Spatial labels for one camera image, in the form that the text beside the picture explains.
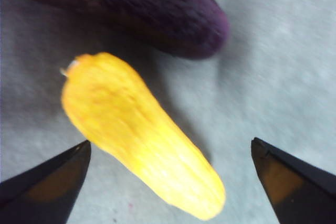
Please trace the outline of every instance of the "purple eggplant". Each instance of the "purple eggplant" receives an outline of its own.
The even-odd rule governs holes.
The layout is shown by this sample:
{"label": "purple eggplant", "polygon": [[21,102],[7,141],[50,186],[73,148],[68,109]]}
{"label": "purple eggplant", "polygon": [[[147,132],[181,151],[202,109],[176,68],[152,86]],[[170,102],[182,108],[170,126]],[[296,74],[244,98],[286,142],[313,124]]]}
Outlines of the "purple eggplant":
{"label": "purple eggplant", "polygon": [[216,53],[228,36],[214,0],[35,0],[75,10],[159,50],[188,58]]}

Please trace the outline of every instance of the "black tip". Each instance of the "black tip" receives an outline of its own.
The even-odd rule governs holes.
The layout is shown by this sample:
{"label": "black tip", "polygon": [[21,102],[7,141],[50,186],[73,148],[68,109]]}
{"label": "black tip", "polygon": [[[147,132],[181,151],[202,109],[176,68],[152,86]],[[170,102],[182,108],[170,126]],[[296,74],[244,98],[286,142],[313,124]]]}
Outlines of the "black tip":
{"label": "black tip", "polygon": [[84,141],[0,184],[1,223],[66,223],[84,182],[91,145]]}
{"label": "black tip", "polygon": [[336,223],[336,177],[255,138],[257,175],[281,224]]}

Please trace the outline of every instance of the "blurry object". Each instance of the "blurry object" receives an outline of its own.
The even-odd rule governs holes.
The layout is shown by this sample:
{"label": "blurry object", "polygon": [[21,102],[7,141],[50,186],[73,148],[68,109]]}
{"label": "blurry object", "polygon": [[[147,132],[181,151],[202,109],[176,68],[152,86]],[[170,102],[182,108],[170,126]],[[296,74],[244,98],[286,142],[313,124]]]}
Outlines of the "blurry object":
{"label": "blurry object", "polygon": [[171,54],[213,55],[225,42],[228,22],[214,0],[36,0],[72,9]]}
{"label": "blurry object", "polygon": [[84,182],[89,141],[0,184],[0,223],[64,224]]}
{"label": "blurry object", "polygon": [[281,224],[335,224],[336,176],[255,138],[252,158]]}
{"label": "blurry object", "polygon": [[77,57],[65,74],[63,108],[88,140],[167,203],[202,220],[221,212],[220,177],[130,65],[103,52]]}

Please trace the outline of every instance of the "white surface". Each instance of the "white surface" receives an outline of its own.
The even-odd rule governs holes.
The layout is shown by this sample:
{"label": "white surface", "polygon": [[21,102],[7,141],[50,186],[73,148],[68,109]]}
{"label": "white surface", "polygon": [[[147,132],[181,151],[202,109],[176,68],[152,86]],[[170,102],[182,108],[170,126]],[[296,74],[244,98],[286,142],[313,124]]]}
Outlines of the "white surface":
{"label": "white surface", "polygon": [[[59,69],[100,51],[139,71],[220,174],[227,203],[208,223],[277,223],[250,157],[254,136],[336,174],[336,0],[217,0],[231,36],[203,61],[165,55],[30,0],[1,1],[1,180],[84,140],[61,109]],[[114,220],[203,223],[93,146],[69,223]]]}

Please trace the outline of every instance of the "yellow squash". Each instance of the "yellow squash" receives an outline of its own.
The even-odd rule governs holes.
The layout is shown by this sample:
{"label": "yellow squash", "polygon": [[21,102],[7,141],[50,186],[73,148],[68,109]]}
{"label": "yellow squash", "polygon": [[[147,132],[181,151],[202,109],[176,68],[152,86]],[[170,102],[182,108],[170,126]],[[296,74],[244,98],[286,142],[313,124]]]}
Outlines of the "yellow squash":
{"label": "yellow squash", "polygon": [[225,189],[218,174],[132,67],[99,53],[77,57],[65,74],[62,105],[88,140],[167,203],[202,220],[222,210]]}

